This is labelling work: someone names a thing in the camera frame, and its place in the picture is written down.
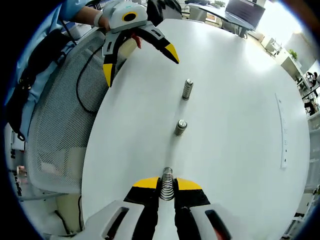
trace blue sleeve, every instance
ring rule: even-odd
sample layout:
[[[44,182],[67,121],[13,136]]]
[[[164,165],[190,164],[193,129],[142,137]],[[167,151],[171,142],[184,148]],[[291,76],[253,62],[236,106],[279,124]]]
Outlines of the blue sleeve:
[[[65,0],[60,9],[60,17],[70,21],[89,0]]]

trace yellow circle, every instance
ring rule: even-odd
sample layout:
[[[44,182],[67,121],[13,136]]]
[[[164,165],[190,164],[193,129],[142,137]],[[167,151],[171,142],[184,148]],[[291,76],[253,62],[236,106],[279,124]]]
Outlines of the yellow circle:
[[[125,20],[125,17],[128,16],[128,15],[134,15],[134,18],[131,19],[131,20]],[[137,15],[138,15],[138,14],[137,14],[135,11],[129,11],[129,12],[127,12],[126,14],[124,14],[124,15],[122,16],[122,21],[124,21],[124,22],[130,22],[130,21],[136,19]]]

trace spring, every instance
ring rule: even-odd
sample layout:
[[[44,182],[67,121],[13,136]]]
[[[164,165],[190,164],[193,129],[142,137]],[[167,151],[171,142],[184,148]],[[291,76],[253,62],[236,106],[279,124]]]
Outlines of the spring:
[[[190,80],[189,78],[185,80],[184,82],[184,88],[183,88],[183,93],[182,93],[182,98],[184,100],[188,100],[190,97],[190,93],[192,90],[192,87],[194,86],[194,82]]]
[[[165,201],[170,201],[174,198],[174,176],[170,167],[165,167],[161,177],[160,198]]]
[[[176,126],[175,126],[175,130],[174,130],[174,134],[176,136],[181,136],[184,131],[186,130],[187,128],[187,122],[183,119],[179,120],[177,123],[176,123]]]

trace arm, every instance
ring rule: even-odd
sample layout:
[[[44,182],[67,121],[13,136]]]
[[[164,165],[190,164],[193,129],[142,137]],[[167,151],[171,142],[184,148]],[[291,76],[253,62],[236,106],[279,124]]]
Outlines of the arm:
[[[98,13],[100,13],[99,10],[84,6],[77,12],[71,21],[80,24],[94,25],[94,20]],[[100,27],[105,28],[107,31],[110,30],[109,21],[106,17],[101,16],[98,23]]]

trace hand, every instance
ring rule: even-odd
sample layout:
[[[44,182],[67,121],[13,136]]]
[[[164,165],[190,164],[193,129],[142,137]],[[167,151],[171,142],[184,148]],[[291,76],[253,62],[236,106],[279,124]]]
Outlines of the hand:
[[[101,28],[105,28],[107,32],[110,31],[108,18],[101,16],[98,24]]]

